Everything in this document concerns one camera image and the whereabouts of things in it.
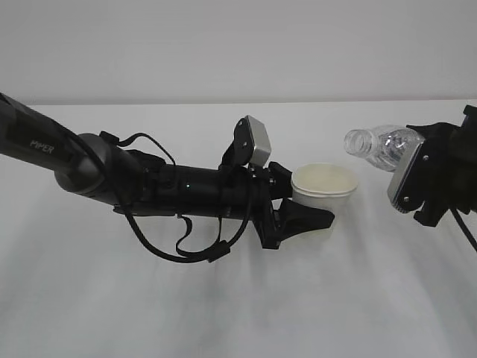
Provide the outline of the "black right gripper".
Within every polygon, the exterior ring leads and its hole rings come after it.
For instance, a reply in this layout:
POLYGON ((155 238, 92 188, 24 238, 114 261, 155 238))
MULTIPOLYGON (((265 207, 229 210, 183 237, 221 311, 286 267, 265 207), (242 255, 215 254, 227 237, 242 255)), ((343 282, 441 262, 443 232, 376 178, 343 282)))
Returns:
POLYGON ((476 211, 476 123, 462 125, 438 122, 410 125, 424 138, 429 156, 426 195, 414 214, 421 225, 435 227, 443 215, 455 208, 468 214, 476 211))

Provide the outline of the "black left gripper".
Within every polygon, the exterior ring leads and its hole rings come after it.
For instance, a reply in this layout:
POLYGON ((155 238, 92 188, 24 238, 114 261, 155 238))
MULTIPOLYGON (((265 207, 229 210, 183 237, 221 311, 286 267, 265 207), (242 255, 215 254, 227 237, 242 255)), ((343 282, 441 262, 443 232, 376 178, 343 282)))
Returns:
POLYGON ((307 207, 292 201, 292 172, 277 162, 271 161, 267 168, 233 163, 233 144, 225 151, 219 170, 224 173, 224 187, 237 195, 244 189, 244 210, 239 217, 241 225, 227 242, 234 245, 249 222, 252 222, 262 248, 276 250, 280 244, 293 236, 332 226, 333 212, 307 207))

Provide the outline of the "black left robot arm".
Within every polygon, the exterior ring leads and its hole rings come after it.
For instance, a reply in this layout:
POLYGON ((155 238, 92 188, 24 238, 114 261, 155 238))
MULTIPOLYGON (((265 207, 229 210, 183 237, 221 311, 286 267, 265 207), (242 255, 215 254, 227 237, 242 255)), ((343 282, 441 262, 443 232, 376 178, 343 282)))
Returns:
POLYGON ((74 134, 53 119, 1 97, 1 153, 54 173, 67 192, 109 204, 133 222, 142 216, 194 216, 252 223, 263 248, 327 229, 334 214, 292 197, 291 172, 269 160, 265 126, 239 119, 216 169, 177 165, 132 149, 132 138, 74 134))

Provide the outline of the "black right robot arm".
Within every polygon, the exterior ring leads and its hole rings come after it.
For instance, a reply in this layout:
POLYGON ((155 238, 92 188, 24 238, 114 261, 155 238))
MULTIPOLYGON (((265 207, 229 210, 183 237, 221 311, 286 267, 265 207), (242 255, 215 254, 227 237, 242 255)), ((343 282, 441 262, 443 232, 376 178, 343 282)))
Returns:
POLYGON ((461 125, 410 125, 424 138, 407 181, 422 202, 414 219, 436 227, 450 209, 476 211, 476 107, 464 108, 461 125))

